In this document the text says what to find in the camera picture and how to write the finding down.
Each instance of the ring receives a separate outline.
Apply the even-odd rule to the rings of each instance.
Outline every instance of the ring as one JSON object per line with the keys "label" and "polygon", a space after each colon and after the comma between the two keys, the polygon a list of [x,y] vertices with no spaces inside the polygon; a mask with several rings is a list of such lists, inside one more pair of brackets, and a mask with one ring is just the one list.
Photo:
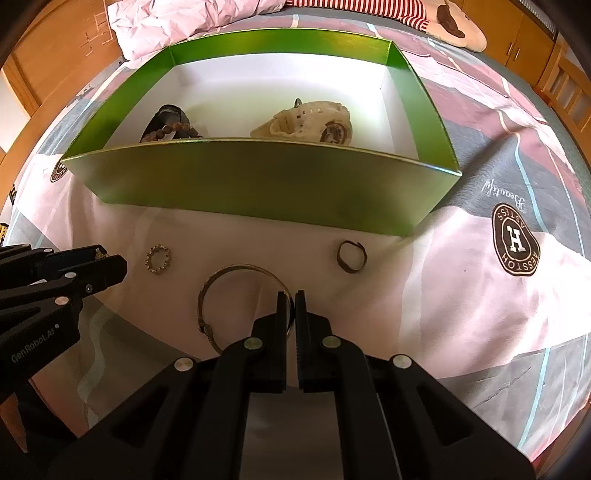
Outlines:
{"label": "ring", "polygon": [[[157,268],[154,268],[154,266],[152,265],[152,257],[154,256],[154,254],[158,252],[164,252],[166,255],[164,257],[164,262],[162,263],[162,265],[160,265]],[[170,250],[164,245],[154,245],[146,254],[145,265],[150,273],[160,275],[164,270],[166,270],[170,266]]]}
{"label": "ring", "polygon": [[[361,265],[361,267],[359,268],[353,268],[351,267],[346,261],[343,260],[343,258],[340,256],[340,249],[343,248],[343,245],[353,245],[354,247],[359,248],[362,253],[363,253],[363,264]],[[363,245],[359,244],[359,243],[354,243],[351,240],[345,240],[344,242],[341,242],[341,244],[339,245],[339,249],[336,251],[336,262],[339,264],[339,267],[342,268],[343,270],[345,270],[347,273],[359,273],[363,270],[365,264],[368,262],[368,255],[367,252],[365,251],[365,248],[363,247]]]}

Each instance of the wooden door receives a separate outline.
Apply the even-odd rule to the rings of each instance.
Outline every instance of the wooden door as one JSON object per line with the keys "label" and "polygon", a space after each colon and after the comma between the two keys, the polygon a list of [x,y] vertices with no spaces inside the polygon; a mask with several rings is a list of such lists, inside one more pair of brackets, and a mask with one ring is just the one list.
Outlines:
{"label": "wooden door", "polygon": [[546,68],[554,42],[532,19],[523,17],[507,68],[536,85]]}
{"label": "wooden door", "polygon": [[106,5],[113,1],[51,0],[27,28],[3,70],[29,115],[78,65],[94,57],[99,60],[105,52],[112,57],[116,38]]}
{"label": "wooden door", "polygon": [[484,53],[505,65],[515,47],[523,12],[511,0],[465,0],[462,10],[486,36]]}

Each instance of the bed sheet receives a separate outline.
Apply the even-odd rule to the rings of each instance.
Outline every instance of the bed sheet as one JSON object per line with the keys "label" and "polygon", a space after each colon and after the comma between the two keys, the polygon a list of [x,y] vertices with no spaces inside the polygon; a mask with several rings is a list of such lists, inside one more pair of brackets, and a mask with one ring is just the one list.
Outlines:
{"label": "bed sheet", "polygon": [[[62,250],[100,243],[129,264],[120,286],[86,300],[81,341],[34,377],[38,390],[83,434],[178,356],[215,356],[197,329],[199,288],[224,265],[253,263],[294,291],[305,290],[310,310],[327,316],[337,335],[365,353],[411,355],[534,459],[580,410],[591,388],[591,218],[552,128],[525,95],[474,55],[392,26],[288,11],[208,34],[280,27],[394,41],[441,115],[463,177],[404,239],[106,205],[63,168],[60,157],[137,66],[123,64],[62,112],[18,185],[7,244]],[[527,238],[537,253],[532,275],[522,275],[497,253],[503,240],[493,212],[499,209],[514,212],[521,227],[519,239],[515,230],[505,234],[505,246],[523,248]],[[368,252],[358,275],[335,263],[336,245],[344,239],[363,243]],[[143,262],[158,243],[171,248],[173,264],[156,277]],[[531,273],[531,264],[520,265]],[[206,316],[224,345],[246,336],[252,320],[274,305],[274,285],[248,275],[220,280],[208,294]],[[290,355],[293,367],[293,346]],[[293,369],[290,375],[293,385]],[[314,439],[307,435],[310,428],[317,431]],[[290,388],[271,405],[259,395],[249,412],[242,477],[261,478],[256,466],[266,464],[265,478],[339,478],[338,448],[330,397],[302,397]],[[294,460],[311,451],[314,461]]]}

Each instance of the screw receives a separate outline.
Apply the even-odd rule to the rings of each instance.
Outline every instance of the screw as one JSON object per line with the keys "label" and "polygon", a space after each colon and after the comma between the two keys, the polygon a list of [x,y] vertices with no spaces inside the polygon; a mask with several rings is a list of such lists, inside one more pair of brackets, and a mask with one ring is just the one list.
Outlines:
{"label": "screw", "polygon": [[186,371],[191,370],[193,368],[193,360],[191,360],[190,358],[188,358],[186,356],[181,357],[174,363],[174,367],[179,372],[186,372]]}
{"label": "screw", "polygon": [[324,337],[322,339],[322,345],[324,345],[326,348],[338,348],[340,347],[340,338],[329,335],[328,337]]}
{"label": "screw", "polygon": [[413,364],[413,361],[409,356],[396,355],[394,358],[392,358],[392,363],[397,368],[408,368]]}
{"label": "screw", "polygon": [[248,350],[258,350],[262,347],[262,340],[257,337],[249,337],[244,340],[244,348]]}

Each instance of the crumpled white cloth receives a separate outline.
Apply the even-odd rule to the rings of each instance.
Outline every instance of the crumpled white cloth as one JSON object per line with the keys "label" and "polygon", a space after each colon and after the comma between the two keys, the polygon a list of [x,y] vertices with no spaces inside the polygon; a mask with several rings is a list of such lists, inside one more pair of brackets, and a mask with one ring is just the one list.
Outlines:
{"label": "crumpled white cloth", "polygon": [[122,0],[107,7],[109,24],[127,60],[195,33],[281,10],[285,0]]}

